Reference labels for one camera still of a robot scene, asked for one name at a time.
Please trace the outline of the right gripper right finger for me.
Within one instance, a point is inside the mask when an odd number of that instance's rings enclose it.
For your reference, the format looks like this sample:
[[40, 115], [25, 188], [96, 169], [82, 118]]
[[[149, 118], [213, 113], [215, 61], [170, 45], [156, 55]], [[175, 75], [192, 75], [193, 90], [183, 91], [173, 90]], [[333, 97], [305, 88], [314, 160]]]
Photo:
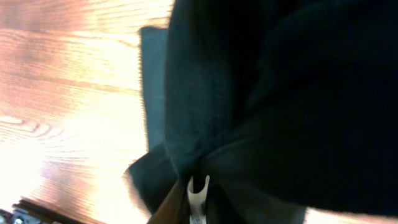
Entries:
[[208, 224], [303, 224], [306, 207], [244, 184], [212, 184], [206, 200]]

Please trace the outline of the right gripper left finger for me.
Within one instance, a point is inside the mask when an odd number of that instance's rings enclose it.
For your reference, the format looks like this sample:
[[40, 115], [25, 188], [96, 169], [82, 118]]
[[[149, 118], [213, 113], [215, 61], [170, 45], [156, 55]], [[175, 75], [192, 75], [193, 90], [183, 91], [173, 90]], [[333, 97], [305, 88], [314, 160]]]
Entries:
[[187, 184], [176, 181], [147, 224], [190, 224]]

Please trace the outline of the black t-shirt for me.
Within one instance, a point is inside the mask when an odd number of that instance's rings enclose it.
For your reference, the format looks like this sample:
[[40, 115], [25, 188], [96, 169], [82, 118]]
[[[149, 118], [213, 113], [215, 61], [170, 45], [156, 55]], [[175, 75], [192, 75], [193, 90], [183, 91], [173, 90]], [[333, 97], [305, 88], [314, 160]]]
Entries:
[[176, 1], [164, 141], [129, 168], [151, 216], [176, 181], [397, 216], [397, 2]]

